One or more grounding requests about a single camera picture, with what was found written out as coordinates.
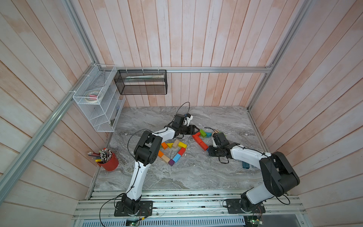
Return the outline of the green block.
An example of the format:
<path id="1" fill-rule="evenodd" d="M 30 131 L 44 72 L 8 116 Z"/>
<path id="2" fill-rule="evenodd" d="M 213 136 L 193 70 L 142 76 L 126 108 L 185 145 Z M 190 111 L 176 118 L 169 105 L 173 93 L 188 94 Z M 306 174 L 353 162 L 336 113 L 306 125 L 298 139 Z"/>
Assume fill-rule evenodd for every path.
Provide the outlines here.
<path id="1" fill-rule="evenodd" d="M 199 132 L 200 132 L 201 137 L 203 137 L 203 138 L 207 137 L 207 134 L 202 129 L 200 129 Z"/>

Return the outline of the natural wood block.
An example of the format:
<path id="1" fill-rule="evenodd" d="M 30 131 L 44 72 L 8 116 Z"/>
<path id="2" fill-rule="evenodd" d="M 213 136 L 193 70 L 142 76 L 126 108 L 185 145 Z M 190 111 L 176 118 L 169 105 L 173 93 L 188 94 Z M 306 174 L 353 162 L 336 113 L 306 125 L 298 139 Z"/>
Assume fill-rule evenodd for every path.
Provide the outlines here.
<path id="1" fill-rule="evenodd" d="M 172 145 L 172 147 L 173 148 L 177 148 L 179 146 L 179 143 L 180 143 L 179 140 L 175 140 L 174 143 L 173 143 L 173 145 Z"/>
<path id="2" fill-rule="evenodd" d="M 169 157 L 167 157 L 166 155 L 163 155 L 163 156 L 161 157 L 161 159 L 162 159 L 165 163 L 169 163 L 169 161 L 170 161 L 170 158 L 169 158 Z"/>

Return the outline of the yellow rectangular block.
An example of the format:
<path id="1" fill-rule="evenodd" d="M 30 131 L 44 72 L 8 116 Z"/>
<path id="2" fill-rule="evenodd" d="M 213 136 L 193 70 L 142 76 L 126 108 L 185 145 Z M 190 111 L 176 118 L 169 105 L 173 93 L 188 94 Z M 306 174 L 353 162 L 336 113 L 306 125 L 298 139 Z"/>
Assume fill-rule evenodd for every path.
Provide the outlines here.
<path id="1" fill-rule="evenodd" d="M 186 148 L 187 148 L 187 145 L 186 145 L 186 144 L 184 144 L 184 143 L 182 143 L 182 142 L 179 142 L 179 143 L 178 143 L 178 146 L 179 146 L 180 148 L 184 148 L 184 149 L 186 149 Z"/>

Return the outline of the red block front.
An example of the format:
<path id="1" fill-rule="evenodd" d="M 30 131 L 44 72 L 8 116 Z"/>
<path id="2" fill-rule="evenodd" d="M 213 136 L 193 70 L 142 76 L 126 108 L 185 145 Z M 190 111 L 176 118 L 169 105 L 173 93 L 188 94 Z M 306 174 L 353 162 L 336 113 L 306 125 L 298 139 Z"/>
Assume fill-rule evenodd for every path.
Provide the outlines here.
<path id="1" fill-rule="evenodd" d="M 185 153 L 185 151 L 186 151 L 186 148 L 181 148 L 181 149 L 179 150 L 178 154 L 179 154 L 180 156 L 182 156 L 182 155 Z"/>

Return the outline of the light blue block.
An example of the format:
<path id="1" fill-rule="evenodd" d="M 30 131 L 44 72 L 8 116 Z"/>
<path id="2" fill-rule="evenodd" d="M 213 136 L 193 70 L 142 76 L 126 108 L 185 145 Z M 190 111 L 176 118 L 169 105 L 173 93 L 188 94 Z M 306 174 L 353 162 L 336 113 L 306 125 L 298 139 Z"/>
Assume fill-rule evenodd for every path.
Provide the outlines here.
<path id="1" fill-rule="evenodd" d="M 181 158 L 181 155 L 179 153 L 177 153 L 174 158 L 173 161 L 176 163 L 179 159 Z"/>

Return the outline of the purple cube block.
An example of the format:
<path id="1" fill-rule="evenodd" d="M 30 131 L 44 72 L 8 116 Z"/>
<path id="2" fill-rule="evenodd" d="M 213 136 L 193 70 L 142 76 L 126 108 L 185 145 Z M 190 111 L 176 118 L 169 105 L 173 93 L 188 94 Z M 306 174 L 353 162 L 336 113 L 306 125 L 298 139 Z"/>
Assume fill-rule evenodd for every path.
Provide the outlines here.
<path id="1" fill-rule="evenodd" d="M 168 162 L 168 164 L 170 165 L 170 166 L 173 166 L 174 164 L 175 164 L 175 162 L 174 162 L 174 160 L 169 160 L 169 162 Z"/>

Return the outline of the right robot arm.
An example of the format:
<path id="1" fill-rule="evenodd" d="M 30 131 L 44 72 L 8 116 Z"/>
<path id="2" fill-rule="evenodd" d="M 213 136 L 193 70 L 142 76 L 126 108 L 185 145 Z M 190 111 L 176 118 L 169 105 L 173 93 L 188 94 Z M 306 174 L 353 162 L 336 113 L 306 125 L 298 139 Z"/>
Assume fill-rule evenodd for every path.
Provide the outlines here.
<path id="1" fill-rule="evenodd" d="M 227 140 L 221 132 L 214 133 L 212 138 L 213 145 L 207 149 L 211 157 L 239 160 L 258 168 L 262 173 L 263 183 L 241 195 L 240 204 L 244 212 L 251 212 L 263 201 L 283 196 L 300 184 L 297 173 L 283 153 L 261 152 L 243 147 Z"/>

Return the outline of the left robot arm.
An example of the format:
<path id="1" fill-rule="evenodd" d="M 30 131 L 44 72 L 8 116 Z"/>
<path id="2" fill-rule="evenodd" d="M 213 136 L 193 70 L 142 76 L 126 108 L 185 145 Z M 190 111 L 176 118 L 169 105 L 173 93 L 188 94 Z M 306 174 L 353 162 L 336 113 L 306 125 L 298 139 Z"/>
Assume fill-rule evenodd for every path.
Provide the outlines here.
<path id="1" fill-rule="evenodd" d="M 135 166 L 130 185 L 122 194 L 121 205 L 129 214 L 135 214 L 140 207 L 142 187 L 147 171 L 158 156 L 162 143 L 179 135 L 194 135 L 199 128 L 191 124 L 193 116 L 189 113 L 176 114 L 174 119 L 159 131 L 142 130 L 142 136 L 134 149 Z"/>

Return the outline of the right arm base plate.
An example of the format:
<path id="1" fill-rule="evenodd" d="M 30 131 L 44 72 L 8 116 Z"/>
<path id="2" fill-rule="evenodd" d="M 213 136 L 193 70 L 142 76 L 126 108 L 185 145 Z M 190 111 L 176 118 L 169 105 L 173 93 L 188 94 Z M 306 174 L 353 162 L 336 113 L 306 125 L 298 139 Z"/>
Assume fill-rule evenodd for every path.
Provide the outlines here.
<path id="1" fill-rule="evenodd" d="M 227 208 L 229 214 L 266 212 L 266 209 L 262 202 L 258 204 L 252 204 L 244 198 L 226 199 L 223 201 L 223 207 Z"/>

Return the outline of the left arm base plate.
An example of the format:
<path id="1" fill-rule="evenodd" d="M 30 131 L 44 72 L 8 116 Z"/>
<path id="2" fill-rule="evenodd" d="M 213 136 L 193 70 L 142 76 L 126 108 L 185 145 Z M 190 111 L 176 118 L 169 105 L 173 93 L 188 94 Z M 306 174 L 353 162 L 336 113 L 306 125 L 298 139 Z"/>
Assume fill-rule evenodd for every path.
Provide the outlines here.
<path id="1" fill-rule="evenodd" d="M 122 201 L 116 203 L 114 211 L 115 217 L 130 217 L 136 216 L 148 217 L 153 212 L 153 201 L 132 201 L 130 204 Z"/>

